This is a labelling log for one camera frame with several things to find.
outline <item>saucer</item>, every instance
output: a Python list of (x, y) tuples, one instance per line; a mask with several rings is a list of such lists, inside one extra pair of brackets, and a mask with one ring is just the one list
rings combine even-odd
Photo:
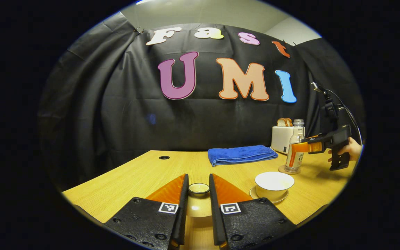
[[(255, 185), (254, 187), (251, 188), (251, 190), (249, 190), (249, 195), (251, 195), (251, 197), (252, 197), (253, 199), (259, 199), (259, 198), (260, 198), (260, 197), (257, 195), (256, 186), (257, 186), (257, 185)], [(288, 194), (289, 194), (289, 191), (286, 190), (285, 195), (284, 195), (281, 199), (279, 199), (279, 200), (277, 200), (277, 201), (271, 201), (271, 200), (270, 200), (270, 201), (271, 201), (272, 203), (277, 203), (277, 202), (283, 201), (283, 200), (288, 196)]]

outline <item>blue towel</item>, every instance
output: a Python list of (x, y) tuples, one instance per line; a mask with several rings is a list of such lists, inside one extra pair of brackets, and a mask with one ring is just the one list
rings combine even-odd
[(263, 145), (208, 150), (208, 158), (212, 166), (271, 160), (278, 156), (274, 150)]

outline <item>water bottle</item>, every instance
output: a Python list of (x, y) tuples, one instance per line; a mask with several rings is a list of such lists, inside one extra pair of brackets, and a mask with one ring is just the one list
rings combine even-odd
[(289, 149), (288, 149), (288, 156), (286, 158), (286, 163), (284, 166), (284, 171), (287, 174), (295, 174), (299, 172), (299, 167), (302, 164), (303, 154), (304, 152), (292, 152), (291, 151), (291, 144), (302, 142), (305, 139), (303, 135), (305, 128), (303, 127), (303, 119), (295, 119), (294, 122), (294, 130), (292, 133), (291, 138), (289, 139)]

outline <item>cable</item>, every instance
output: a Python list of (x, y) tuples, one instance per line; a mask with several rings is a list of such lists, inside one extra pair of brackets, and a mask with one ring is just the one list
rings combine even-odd
[(359, 133), (359, 140), (360, 140), (360, 145), (362, 145), (362, 136), (360, 135), (360, 130), (359, 130), (359, 126), (357, 125), (356, 119), (354, 119), (353, 114), (351, 114), (351, 111), (348, 109), (347, 106), (345, 106), (345, 104), (343, 104), (342, 100), (338, 97), (338, 95), (336, 95), (334, 92), (332, 92), (331, 90), (327, 90), (328, 92), (331, 92), (333, 95), (335, 95), (335, 97), (338, 98), (338, 100), (340, 101), (340, 103), (342, 104), (342, 106), (346, 109), (348, 116), (350, 117), (351, 121), (353, 122), (354, 126), (357, 129), (357, 132)]

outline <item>letter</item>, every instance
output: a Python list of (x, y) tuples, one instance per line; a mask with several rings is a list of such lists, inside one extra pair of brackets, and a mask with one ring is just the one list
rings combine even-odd
[(253, 45), (260, 44), (259, 40), (257, 40), (256, 36), (253, 34), (240, 32), (238, 35), (240, 36), (240, 41), (242, 41), (246, 44), (253, 44)]
[(286, 56), (288, 58), (291, 57), (287, 52), (285, 52), (286, 48), (281, 43), (279, 43), (278, 41), (273, 41), (273, 44), (276, 45), (277, 49), (279, 50), (280, 53), (282, 53), (282, 55), (284, 55), (284, 56)]
[(164, 37), (170, 38), (174, 35), (175, 31), (181, 31), (181, 27), (170, 27), (165, 28), (164, 30), (155, 30), (154, 36), (152, 37), (151, 41), (146, 43), (146, 45), (164, 43), (166, 41)]
[(278, 75), (279, 78), (281, 79), (282, 90), (283, 90), (282, 100), (288, 103), (296, 102), (297, 98), (292, 93), (291, 82), (289, 81), (290, 78), (289, 73), (281, 70), (276, 70), (276, 75)]
[(239, 94), (234, 90), (234, 82), (243, 98), (248, 96), (252, 85), (251, 98), (258, 101), (267, 101), (269, 99), (263, 78), (265, 68), (262, 65), (250, 63), (245, 74), (233, 59), (217, 58), (216, 62), (222, 66), (223, 72), (223, 90), (219, 92), (219, 96), (222, 99), (235, 99), (238, 97)]
[(194, 34), (194, 36), (196, 38), (224, 38), (222, 31), (215, 27), (201, 27), (198, 29), (198, 32)]
[(160, 84), (163, 95), (169, 99), (179, 100), (187, 98), (195, 89), (195, 58), (198, 52), (189, 52), (180, 57), (184, 63), (184, 84), (182, 87), (174, 87), (172, 82), (172, 65), (175, 60), (169, 59), (158, 65), (160, 70)]

